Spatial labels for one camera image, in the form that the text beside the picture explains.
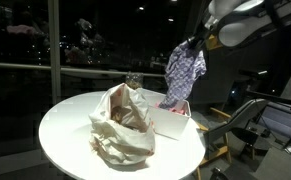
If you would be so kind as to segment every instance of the robotic arm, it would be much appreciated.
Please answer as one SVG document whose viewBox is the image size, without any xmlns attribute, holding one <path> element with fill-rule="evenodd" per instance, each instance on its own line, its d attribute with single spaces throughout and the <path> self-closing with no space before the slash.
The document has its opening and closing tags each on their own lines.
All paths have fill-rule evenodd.
<svg viewBox="0 0 291 180">
<path fill-rule="evenodd" d="M 244 47 L 291 25 L 291 0 L 209 0 L 190 47 L 200 48 L 213 34 L 226 47 Z"/>
</svg>

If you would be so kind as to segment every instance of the white plastic bag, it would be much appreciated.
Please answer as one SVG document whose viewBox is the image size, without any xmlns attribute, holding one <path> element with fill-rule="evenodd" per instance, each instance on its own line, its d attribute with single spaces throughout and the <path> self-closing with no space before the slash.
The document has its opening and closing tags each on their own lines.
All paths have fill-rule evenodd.
<svg viewBox="0 0 291 180">
<path fill-rule="evenodd" d="M 119 122 L 111 118 L 115 107 L 121 110 Z M 154 154 L 155 137 L 148 103 L 126 84 L 109 89 L 89 117 L 90 143 L 111 164 L 136 164 Z"/>
</svg>

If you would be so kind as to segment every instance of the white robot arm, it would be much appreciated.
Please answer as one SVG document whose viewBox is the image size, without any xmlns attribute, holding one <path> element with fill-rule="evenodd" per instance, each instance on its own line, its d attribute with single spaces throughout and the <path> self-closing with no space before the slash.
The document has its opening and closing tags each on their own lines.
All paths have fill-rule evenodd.
<svg viewBox="0 0 291 180">
<path fill-rule="evenodd" d="M 291 0 L 211 0 L 191 47 L 210 34 L 226 47 L 244 47 L 291 24 Z"/>
</svg>

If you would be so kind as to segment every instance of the patterned cloth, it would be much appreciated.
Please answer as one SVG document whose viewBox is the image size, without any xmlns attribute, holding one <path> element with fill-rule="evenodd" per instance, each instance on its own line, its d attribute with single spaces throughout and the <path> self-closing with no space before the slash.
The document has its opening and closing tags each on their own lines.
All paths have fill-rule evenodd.
<svg viewBox="0 0 291 180">
<path fill-rule="evenodd" d="M 188 43 L 185 41 L 174 49 L 165 71 L 168 91 L 159 107 L 170 109 L 179 100 L 186 99 L 190 95 L 196 79 L 205 74 L 206 65 L 203 52 L 189 49 Z"/>
</svg>

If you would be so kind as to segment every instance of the white round table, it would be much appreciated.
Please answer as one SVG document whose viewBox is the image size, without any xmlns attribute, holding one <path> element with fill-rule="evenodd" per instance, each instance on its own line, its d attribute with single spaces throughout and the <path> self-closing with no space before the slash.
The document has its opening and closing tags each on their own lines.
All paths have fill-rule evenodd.
<svg viewBox="0 0 291 180">
<path fill-rule="evenodd" d="M 202 133 L 190 119 L 177 141 L 155 135 L 155 154 L 145 166 L 113 166 L 105 163 L 89 145 L 94 111 L 105 92 L 92 92 L 66 99 L 51 108 L 39 127 L 39 139 L 49 160 L 75 179 L 181 179 L 202 161 Z"/>
</svg>

